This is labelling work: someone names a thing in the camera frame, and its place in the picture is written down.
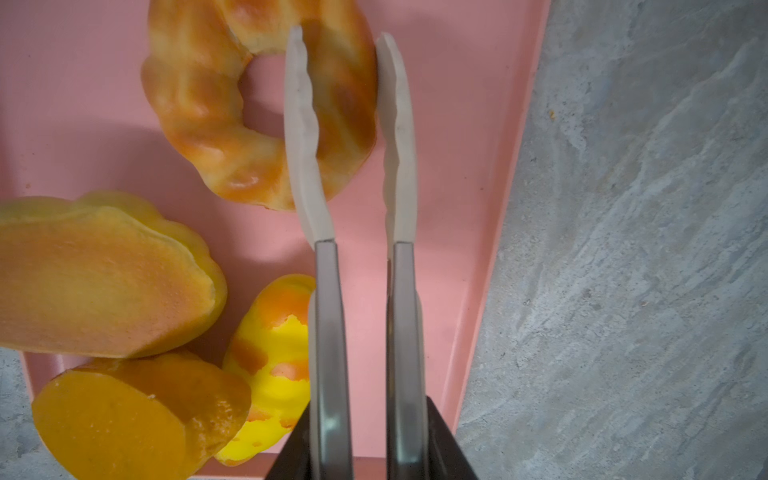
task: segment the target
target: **donut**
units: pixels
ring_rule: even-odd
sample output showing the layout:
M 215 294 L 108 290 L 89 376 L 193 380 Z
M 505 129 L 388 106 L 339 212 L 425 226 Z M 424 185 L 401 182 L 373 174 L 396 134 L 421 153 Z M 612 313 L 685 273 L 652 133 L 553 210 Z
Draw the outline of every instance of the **donut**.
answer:
M 243 124 L 237 83 L 301 25 L 330 199 L 376 142 L 376 51 L 354 0 L 151 0 L 141 83 L 166 138 L 222 198 L 295 210 L 285 141 Z

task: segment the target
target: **metal tongs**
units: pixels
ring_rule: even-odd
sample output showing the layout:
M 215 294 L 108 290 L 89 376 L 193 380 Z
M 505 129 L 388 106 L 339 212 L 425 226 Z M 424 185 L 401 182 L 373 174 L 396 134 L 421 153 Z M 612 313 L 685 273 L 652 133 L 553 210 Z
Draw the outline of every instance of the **metal tongs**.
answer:
M 425 394 L 422 313 L 416 292 L 416 152 L 405 65 L 390 34 L 376 42 L 378 114 L 387 147 L 384 203 L 387 281 L 387 478 L 476 477 L 435 404 Z M 311 401 L 278 455 L 269 480 L 351 480 L 352 438 L 344 308 L 336 234 L 317 165 L 319 125 L 312 106 L 302 29 L 286 49 L 285 136 L 290 185 L 307 241 L 315 250 L 317 288 L 310 300 Z

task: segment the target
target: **bagel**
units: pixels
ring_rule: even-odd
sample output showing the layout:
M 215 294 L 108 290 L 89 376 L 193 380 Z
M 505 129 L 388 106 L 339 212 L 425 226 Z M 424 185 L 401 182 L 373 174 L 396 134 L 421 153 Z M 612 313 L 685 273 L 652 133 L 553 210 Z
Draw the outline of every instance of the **bagel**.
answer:
M 141 83 L 165 136 L 222 198 L 295 210 L 285 141 L 243 125 L 237 82 L 301 25 L 326 198 L 376 142 L 376 51 L 354 0 L 151 0 Z

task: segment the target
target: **gray marble surface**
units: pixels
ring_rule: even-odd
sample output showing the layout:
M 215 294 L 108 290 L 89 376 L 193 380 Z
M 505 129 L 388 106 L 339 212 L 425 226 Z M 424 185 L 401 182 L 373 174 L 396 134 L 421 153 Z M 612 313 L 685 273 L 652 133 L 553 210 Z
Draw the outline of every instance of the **gray marble surface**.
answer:
M 457 434 L 478 476 L 761 475 L 766 226 L 768 1 L 555 0 Z M 0 478 L 70 478 L 3 349 Z

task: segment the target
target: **orange bread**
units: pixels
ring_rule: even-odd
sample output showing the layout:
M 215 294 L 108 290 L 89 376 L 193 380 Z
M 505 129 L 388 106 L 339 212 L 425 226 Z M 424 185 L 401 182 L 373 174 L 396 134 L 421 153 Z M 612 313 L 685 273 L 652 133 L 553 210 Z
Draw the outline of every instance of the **orange bread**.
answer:
M 32 416 L 78 480 L 183 480 L 234 437 L 249 406 L 242 379 L 182 351 L 68 370 Z
M 0 205 L 0 346 L 153 355 L 208 329 L 226 296 L 205 242 L 138 197 Z
M 315 279 L 285 275 L 259 293 L 232 337 L 224 370 L 245 379 L 253 401 L 248 421 L 216 454 L 234 466 L 293 430 L 310 401 L 307 310 Z
M 330 199 L 376 142 L 376 53 L 354 0 L 151 0 L 144 93 L 168 140 L 217 195 L 293 210 L 285 142 L 243 125 L 237 82 L 301 25 Z

